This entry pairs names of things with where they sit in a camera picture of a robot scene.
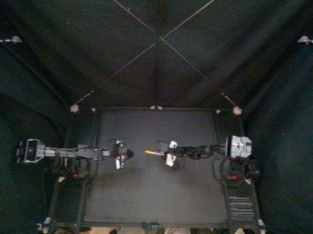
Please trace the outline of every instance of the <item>black fabric backdrop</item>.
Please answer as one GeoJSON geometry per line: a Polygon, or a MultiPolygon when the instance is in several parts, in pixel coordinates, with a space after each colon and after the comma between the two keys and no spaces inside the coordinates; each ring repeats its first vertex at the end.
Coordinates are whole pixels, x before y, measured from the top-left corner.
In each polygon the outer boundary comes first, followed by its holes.
{"type": "Polygon", "coordinates": [[[96,89],[80,105],[233,108],[225,92],[245,109],[264,168],[264,221],[276,232],[313,232],[313,45],[297,44],[310,36],[313,3],[225,0],[202,9],[206,4],[1,1],[0,39],[23,40],[0,44],[1,229],[46,217],[40,173],[12,163],[19,140],[60,146],[68,107],[96,89]]]}

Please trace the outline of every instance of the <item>floor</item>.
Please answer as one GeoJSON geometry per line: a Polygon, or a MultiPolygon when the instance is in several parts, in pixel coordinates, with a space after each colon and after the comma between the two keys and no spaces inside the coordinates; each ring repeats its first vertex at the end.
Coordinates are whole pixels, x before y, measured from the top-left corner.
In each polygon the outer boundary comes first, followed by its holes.
{"type": "MultiPolygon", "coordinates": [[[[114,228],[92,228],[92,232],[90,234],[108,234],[112,229],[114,228]]],[[[123,230],[120,234],[141,234],[141,232],[145,233],[142,229],[127,229],[123,230]]],[[[187,233],[189,232],[186,231],[186,229],[170,229],[166,231],[165,234],[187,234],[187,233]]],[[[245,232],[242,231],[242,229],[240,229],[235,234],[245,234],[245,232]]]]}

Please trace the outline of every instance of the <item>cross-bracing wire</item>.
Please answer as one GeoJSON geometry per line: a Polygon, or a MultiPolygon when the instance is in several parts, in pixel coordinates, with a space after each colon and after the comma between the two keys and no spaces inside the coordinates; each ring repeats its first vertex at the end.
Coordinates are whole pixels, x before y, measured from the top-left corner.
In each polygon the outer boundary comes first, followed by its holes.
{"type": "Polygon", "coordinates": [[[143,54],[155,46],[155,43],[151,44],[142,52],[139,55],[137,55],[127,63],[126,65],[123,65],[120,67],[120,69],[118,69],[118,71],[95,87],[94,90],[91,90],[76,102],[75,104],[79,104],[80,102],[83,102],[91,95],[92,93],[95,93],[96,90],[99,90],[102,88],[102,86],[108,82],[108,80],[116,76],[130,65],[131,63],[134,63],[142,56],[143,54]]]}
{"type": "MultiPolygon", "coordinates": [[[[209,80],[209,77],[201,72],[201,70],[191,64],[191,62],[182,56],[182,54],[178,52],[178,50],[173,47],[173,45],[161,37],[161,40],[165,42],[165,44],[177,52],[177,54],[181,56],[181,58],[189,63],[189,65],[193,67],[193,69],[199,73],[199,75],[209,80]]],[[[237,106],[235,102],[230,99],[230,97],[225,94],[225,92],[221,90],[217,85],[214,85],[214,88],[219,91],[223,98],[234,105],[237,106]]]]}
{"type": "MultiPolygon", "coordinates": [[[[165,44],[178,53],[178,55],[182,57],[182,59],[189,63],[189,65],[193,67],[193,69],[199,73],[199,75],[207,80],[207,76],[201,72],[201,70],[191,64],[191,62],[182,56],[182,54],[178,52],[178,50],[170,45],[170,43],[165,40],[167,36],[170,36],[181,27],[185,25],[214,2],[215,0],[211,0],[209,3],[206,3],[194,13],[193,15],[182,21],[182,23],[163,36],[161,37],[161,40],[165,42],[165,44]]],[[[150,26],[135,16],[135,14],[131,12],[130,9],[127,9],[118,0],[114,0],[114,2],[120,6],[120,8],[137,19],[137,21],[151,31],[151,33],[155,34],[154,30],[150,28],[150,26]]],[[[75,104],[79,104],[82,101],[84,101],[92,93],[100,87],[107,83],[107,81],[123,70],[128,65],[155,46],[155,43],[100,83],[100,85],[96,86],[94,90],[91,90],[78,101],[75,104]]],[[[234,105],[237,106],[235,102],[230,99],[230,97],[225,94],[225,92],[218,88],[214,87],[223,98],[234,105]]]]}
{"type": "Polygon", "coordinates": [[[193,15],[191,15],[187,19],[185,19],[185,20],[182,21],[182,23],[163,36],[163,38],[166,38],[167,36],[170,36],[170,35],[178,30],[178,28],[179,28],[182,25],[185,25],[185,24],[187,23],[187,21],[190,21],[191,18],[194,18],[194,17],[199,14],[199,12],[213,4],[214,1],[215,1],[215,0],[211,0],[209,3],[206,3],[206,4],[193,13],[193,15]]]}
{"type": "Polygon", "coordinates": [[[150,26],[135,16],[135,14],[132,14],[131,10],[127,9],[116,0],[114,0],[114,2],[123,8],[123,10],[141,22],[141,24],[153,32],[154,30],[150,28],[150,26]]]}

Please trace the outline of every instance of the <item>black curtain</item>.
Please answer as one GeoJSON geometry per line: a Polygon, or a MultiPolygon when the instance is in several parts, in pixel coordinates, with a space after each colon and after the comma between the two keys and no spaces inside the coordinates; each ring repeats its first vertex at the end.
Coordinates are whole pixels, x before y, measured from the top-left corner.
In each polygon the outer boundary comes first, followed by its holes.
{"type": "MultiPolygon", "coordinates": [[[[16,36],[0,18],[0,38],[16,36]]],[[[47,185],[40,165],[16,165],[19,141],[62,146],[68,111],[24,44],[0,44],[0,233],[36,233],[47,216],[47,185]]]]}
{"type": "Polygon", "coordinates": [[[264,170],[257,193],[274,233],[313,233],[313,45],[286,51],[246,112],[248,134],[264,170]]]}

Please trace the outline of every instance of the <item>ceiling fabric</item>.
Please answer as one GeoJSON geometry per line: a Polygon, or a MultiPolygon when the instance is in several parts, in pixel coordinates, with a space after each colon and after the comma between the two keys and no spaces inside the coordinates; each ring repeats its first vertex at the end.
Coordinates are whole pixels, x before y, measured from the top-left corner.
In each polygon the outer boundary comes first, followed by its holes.
{"type": "Polygon", "coordinates": [[[312,20],[308,0],[1,1],[1,9],[68,106],[92,107],[245,107],[312,20]]]}

